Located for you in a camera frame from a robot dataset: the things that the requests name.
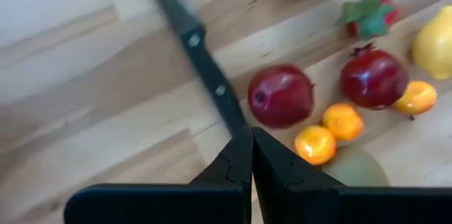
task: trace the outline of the strawberry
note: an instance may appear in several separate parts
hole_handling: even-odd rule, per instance
[[[398,10],[392,0],[346,2],[338,23],[345,25],[351,36],[369,40],[388,34],[397,15]]]

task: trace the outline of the knife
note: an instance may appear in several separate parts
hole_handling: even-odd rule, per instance
[[[206,28],[184,0],[157,0],[174,34],[207,88],[232,137],[249,128],[237,96],[206,48]]]

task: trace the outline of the wood grain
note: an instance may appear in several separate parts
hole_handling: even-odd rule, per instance
[[[93,183],[188,182],[230,139],[153,1],[108,1],[89,0],[98,5],[90,13],[62,13],[36,31],[11,26],[21,34],[0,49],[0,223],[60,224],[67,198]],[[259,125],[247,85],[261,67],[296,64],[316,84],[308,120],[266,128],[291,150],[296,133],[346,101],[338,74],[364,44],[335,26],[350,0],[189,1],[250,123]],[[452,0],[394,1],[398,22],[375,44],[412,78],[434,84],[439,102],[415,122],[394,110],[360,110],[366,129],[354,144],[376,156],[394,185],[450,186],[452,82],[433,81],[409,53],[417,31]],[[253,223],[262,223],[255,190],[252,200]]]

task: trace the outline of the knife handle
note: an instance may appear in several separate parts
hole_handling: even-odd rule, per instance
[[[200,25],[184,33],[180,40],[231,135],[240,135],[248,124],[232,86],[206,49],[205,38],[206,29]]]

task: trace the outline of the orange fruit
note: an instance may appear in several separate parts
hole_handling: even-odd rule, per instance
[[[341,141],[351,141],[361,135],[364,122],[357,110],[349,104],[334,104],[323,114],[323,125]]]
[[[336,153],[334,135],[323,126],[309,126],[295,138],[298,155],[311,165],[322,165]]]
[[[438,93],[432,85],[424,81],[411,81],[405,94],[394,107],[403,114],[422,114],[435,105],[437,98]]]

